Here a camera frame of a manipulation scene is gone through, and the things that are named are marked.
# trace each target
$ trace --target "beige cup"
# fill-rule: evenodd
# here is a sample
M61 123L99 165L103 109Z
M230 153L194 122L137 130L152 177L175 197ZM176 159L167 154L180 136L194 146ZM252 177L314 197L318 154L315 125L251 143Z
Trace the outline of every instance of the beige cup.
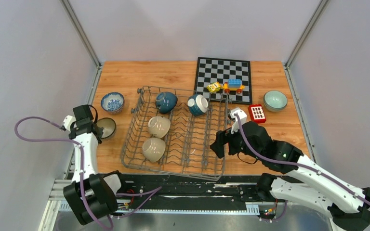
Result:
M160 139L168 133L170 127L170 120L162 116L152 117L148 121L148 132L151 133L153 137Z
M142 146L143 155L151 162L157 162L165 152L165 142L158 138L148 138Z

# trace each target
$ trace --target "bowl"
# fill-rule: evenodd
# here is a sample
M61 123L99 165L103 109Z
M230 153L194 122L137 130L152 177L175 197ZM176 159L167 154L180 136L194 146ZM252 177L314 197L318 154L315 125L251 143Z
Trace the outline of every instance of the bowl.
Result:
M158 138L148 138L141 147L143 155L152 163L157 162L164 155L165 142Z
M117 130L117 125L112 118L101 118L97 121L97 126L100 129L100 139L108 140L114 136Z
M188 98L188 109L193 116L201 116L208 111L209 103L205 97L195 94Z
M162 116L154 116L148 121L148 132L153 136L161 139L171 127L171 121Z
M161 114L167 114L174 109L178 98L171 92L161 92L155 99L155 106Z
M124 107L124 96L118 92L110 92L101 99L101 107L111 114L117 114Z
M271 90L264 94L264 106L271 112L279 112L286 108L287 97L278 90Z

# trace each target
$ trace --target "wire dish rack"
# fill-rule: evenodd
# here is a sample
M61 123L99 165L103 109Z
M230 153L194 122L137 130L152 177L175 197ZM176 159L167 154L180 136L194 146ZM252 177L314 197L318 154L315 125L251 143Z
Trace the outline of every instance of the wire dish rack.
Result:
M160 92L172 92L178 98L176 107L165 115L160 114L155 106ZM131 109L134 116L121 152L123 165L164 174L218 180L225 171L225 158L219 159L209 146L215 141L216 132L227 126L227 95L221 94L221 102L207 99L208 111L195 117L190 113L187 101L198 93L196 91L144 86L138 89L138 93L140 97L136 108ZM171 127L162 138L166 143L164 155L151 163L145 159L141 147L151 137L147 125L154 116L169 118Z

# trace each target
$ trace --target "red toy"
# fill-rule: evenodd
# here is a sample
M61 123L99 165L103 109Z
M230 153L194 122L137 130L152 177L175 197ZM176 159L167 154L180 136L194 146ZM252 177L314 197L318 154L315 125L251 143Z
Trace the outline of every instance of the red toy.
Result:
M252 104L249 106L250 119L258 124L266 122L264 111L261 104Z

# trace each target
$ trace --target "checkerboard mat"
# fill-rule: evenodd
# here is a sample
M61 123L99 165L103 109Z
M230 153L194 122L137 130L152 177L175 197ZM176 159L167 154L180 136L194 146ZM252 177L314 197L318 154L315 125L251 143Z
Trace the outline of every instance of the checkerboard mat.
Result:
M249 61L198 58L195 91L202 92L205 98L210 97L210 92L206 88L209 84L214 82L223 84L228 79L240 79L243 86L245 86L241 94L236 94L236 91L230 91L229 98L232 99L232 103L252 104ZM212 94L211 100L220 100L222 92L223 89L218 91L217 94Z

